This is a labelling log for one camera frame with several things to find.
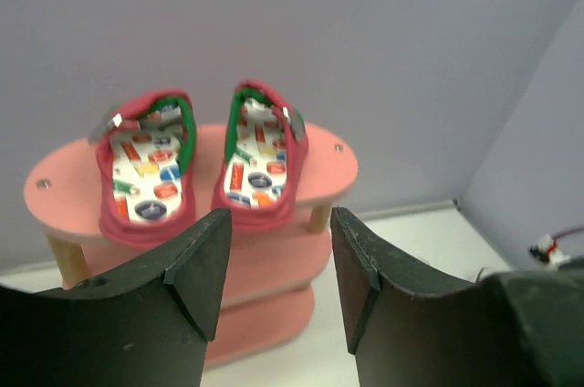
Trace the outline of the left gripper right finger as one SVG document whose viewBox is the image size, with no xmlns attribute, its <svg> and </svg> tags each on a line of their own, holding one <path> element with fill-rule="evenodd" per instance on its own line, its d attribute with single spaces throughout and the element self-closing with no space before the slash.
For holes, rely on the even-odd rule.
<svg viewBox="0 0 584 387">
<path fill-rule="evenodd" d="M 333 209 L 348 351 L 363 386 L 580 386 L 581 270 L 505 272 L 471 283 Z"/>
</svg>

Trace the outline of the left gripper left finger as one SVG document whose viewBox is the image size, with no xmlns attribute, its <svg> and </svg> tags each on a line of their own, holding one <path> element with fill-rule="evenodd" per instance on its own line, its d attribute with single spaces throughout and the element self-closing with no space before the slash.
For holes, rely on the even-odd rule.
<svg viewBox="0 0 584 387">
<path fill-rule="evenodd" d="M 2 288 L 1 383 L 198 385 L 216 333 L 231 239 L 231 214 L 219 209 L 73 288 Z"/>
</svg>

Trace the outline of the pink sandal one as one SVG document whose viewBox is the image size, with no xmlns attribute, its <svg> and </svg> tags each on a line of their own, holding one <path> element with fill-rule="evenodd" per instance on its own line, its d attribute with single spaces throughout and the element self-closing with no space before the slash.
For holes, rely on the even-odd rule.
<svg viewBox="0 0 584 387">
<path fill-rule="evenodd" d="M 195 223 L 197 125 L 185 91 L 157 90 L 113 108 L 88 141 L 99 168 L 105 238 L 150 248 Z"/>
<path fill-rule="evenodd" d="M 267 232 L 294 217 L 309 139 L 301 113 L 257 80 L 235 88 L 211 208 L 228 209 L 237 232 Z"/>
</svg>

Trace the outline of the pink three-tier shoe shelf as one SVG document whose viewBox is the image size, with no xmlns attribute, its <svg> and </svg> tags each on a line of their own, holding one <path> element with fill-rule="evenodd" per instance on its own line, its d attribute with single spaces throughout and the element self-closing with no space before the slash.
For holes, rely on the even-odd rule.
<svg viewBox="0 0 584 387">
<path fill-rule="evenodd" d="M 233 234 L 207 368 L 289 342 L 312 317 L 311 284 L 331 254 L 329 211 L 355 182 L 358 161 L 332 132 L 314 124 L 307 132 L 309 152 L 294 220 L 275 231 Z M 86 140 L 73 141 L 42 160 L 28 175 L 24 199 L 47 235 L 66 287 L 141 253 L 136 246 L 105 239 L 99 231 L 99 169 Z"/>
</svg>

